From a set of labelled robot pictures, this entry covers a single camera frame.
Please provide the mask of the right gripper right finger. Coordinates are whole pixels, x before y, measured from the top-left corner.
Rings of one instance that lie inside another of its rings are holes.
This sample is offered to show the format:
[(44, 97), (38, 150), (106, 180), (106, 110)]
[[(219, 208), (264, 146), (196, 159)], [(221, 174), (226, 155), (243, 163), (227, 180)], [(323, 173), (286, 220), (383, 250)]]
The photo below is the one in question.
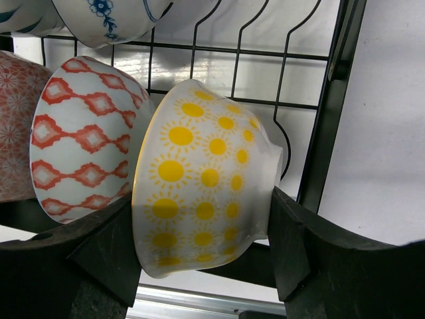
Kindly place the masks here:
[(348, 231), (272, 193), (268, 239), (288, 318), (423, 318), (424, 242)]

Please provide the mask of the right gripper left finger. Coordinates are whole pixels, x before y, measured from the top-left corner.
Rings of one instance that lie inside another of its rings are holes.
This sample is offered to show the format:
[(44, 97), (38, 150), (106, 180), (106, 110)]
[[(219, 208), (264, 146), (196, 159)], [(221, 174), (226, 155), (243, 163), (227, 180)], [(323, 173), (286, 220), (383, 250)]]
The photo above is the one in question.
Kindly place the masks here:
[(1, 243), (2, 318), (125, 318), (141, 266), (131, 195), (26, 241)]

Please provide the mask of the red diamond blue lattice bowl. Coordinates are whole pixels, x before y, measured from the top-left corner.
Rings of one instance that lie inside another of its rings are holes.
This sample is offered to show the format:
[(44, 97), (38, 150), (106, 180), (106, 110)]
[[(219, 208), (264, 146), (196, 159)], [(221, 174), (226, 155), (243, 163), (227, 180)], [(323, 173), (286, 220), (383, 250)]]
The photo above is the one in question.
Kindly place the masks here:
[(44, 212), (69, 223), (130, 193), (154, 111), (147, 90), (125, 72), (89, 56), (64, 62), (31, 127), (31, 179)]

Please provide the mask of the yellow sun patterned bowl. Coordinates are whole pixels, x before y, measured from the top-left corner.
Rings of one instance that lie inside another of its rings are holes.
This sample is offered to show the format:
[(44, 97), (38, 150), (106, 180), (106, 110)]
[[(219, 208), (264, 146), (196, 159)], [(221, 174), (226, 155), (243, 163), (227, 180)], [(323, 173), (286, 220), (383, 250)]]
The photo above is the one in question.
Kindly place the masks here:
[(195, 79), (158, 105), (135, 171), (132, 226), (146, 274), (226, 265), (268, 236), (284, 151), (247, 107)]

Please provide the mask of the leaf patterned bowl stack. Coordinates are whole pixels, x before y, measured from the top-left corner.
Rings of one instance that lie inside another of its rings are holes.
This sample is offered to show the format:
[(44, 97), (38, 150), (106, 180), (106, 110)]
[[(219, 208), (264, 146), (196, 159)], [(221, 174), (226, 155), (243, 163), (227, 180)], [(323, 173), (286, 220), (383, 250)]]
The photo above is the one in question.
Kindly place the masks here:
[(35, 197), (29, 140), (35, 108), (52, 72), (1, 51), (1, 201)]

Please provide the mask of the blue floral small bowl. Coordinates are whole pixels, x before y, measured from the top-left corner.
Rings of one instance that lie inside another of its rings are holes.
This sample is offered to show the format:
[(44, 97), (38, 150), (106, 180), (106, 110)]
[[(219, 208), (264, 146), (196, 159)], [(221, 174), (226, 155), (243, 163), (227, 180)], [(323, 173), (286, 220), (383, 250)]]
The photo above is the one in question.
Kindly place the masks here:
[(169, 10), (168, 0), (54, 0), (66, 28), (83, 45), (99, 49), (134, 41)]

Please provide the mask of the white bowl with striped outside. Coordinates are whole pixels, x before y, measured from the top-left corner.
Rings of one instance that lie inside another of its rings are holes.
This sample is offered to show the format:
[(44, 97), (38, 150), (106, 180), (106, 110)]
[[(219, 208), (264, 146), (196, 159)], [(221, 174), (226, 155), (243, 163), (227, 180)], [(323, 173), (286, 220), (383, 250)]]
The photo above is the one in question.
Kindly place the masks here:
[(1, 0), (1, 35), (45, 37), (64, 27), (52, 1)]

